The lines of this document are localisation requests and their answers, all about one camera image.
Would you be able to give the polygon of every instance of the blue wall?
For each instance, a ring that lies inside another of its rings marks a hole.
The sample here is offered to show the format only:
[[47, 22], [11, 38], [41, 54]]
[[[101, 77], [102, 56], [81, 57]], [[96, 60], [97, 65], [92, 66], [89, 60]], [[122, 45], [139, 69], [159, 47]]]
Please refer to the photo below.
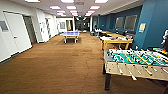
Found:
[[[168, 29], [168, 0], [145, 0], [139, 19], [134, 47], [147, 49], [148, 47], [162, 47], [162, 36]], [[139, 33], [141, 23], [146, 23], [143, 33]]]
[[111, 14], [108, 14], [105, 16], [100, 16], [99, 17], [99, 28], [102, 30], [115, 29], [115, 21], [116, 21], [117, 17], [124, 17], [124, 20], [125, 20], [126, 16], [137, 15], [137, 21], [136, 21], [136, 25], [135, 25], [135, 29], [134, 29], [134, 31], [136, 31], [136, 27], [137, 27], [138, 20], [140, 17], [141, 9], [142, 9], [142, 6], [139, 6], [139, 7], [135, 7], [135, 8], [125, 10], [122, 12], [111, 13]]

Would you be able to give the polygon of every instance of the ping pong table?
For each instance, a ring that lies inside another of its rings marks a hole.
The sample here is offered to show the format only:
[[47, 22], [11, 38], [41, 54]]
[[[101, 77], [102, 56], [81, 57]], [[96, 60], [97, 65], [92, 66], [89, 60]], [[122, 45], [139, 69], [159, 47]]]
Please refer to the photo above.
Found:
[[76, 43], [77, 40], [78, 40], [79, 31], [67, 31], [67, 32], [64, 32], [64, 33], [60, 34], [60, 36], [64, 36], [64, 42], [65, 43], [67, 43], [68, 38], [74, 38], [75, 43]]

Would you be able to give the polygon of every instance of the window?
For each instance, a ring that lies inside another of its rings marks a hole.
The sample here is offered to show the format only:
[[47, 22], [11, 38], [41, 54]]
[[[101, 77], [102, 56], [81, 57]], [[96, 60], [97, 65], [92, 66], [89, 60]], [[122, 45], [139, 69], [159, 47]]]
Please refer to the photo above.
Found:
[[0, 27], [2, 28], [2, 32], [8, 31], [5, 21], [0, 21]]
[[115, 24], [116, 29], [123, 29], [123, 17], [118, 17]]
[[124, 29], [134, 30], [136, 19], [137, 19], [137, 15], [127, 16], [125, 19]]

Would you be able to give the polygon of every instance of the brown carpet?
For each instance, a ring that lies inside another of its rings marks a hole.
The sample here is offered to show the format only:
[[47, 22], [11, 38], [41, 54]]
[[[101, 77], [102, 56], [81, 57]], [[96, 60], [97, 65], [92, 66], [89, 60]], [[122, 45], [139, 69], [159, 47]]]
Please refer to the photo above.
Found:
[[101, 41], [81, 33], [78, 42], [62, 36], [15, 56], [0, 65], [0, 94], [162, 94], [156, 80], [113, 75], [104, 90]]

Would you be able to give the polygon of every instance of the recessed light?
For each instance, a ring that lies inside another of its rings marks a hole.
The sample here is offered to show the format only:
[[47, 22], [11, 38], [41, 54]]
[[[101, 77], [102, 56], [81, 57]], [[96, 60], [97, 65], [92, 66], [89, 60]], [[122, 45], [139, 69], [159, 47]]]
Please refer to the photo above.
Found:
[[72, 15], [78, 15], [78, 13], [72, 13]]
[[40, 2], [40, 0], [25, 0], [26, 2]]
[[61, 15], [61, 16], [65, 17], [66, 15]]
[[95, 3], [106, 3], [108, 0], [95, 0]]
[[67, 6], [67, 9], [76, 9], [75, 6]]
[[51, 9], [61, 9], [59, 6], [51, 6]]
[[57, 13], [57, 15], [63, 15], [63, 13]]
[[60, 10], [60, 11], [57, 11], [57, 12], [60, 12], [60, 13], [65, 13], [65, 11], [64, 11], [64, 10]]
[[86, 15], [91, 15], [92, 13], [86, 13]]
[[76, 11], [76, 10], [71, 10], [70, 12], [71, 12], [71, 13], [77, 13], [77, 11]]
[[94, 13], [95, 11], [92, 11], [92, 10], [90, 10], [90, 11], [88, 11], [88, 13]]
[[63, 3], [73, 3], [74, 0], [61, 0]]
[[91, 6], [90, 9], [99, 9], [100, 6]]

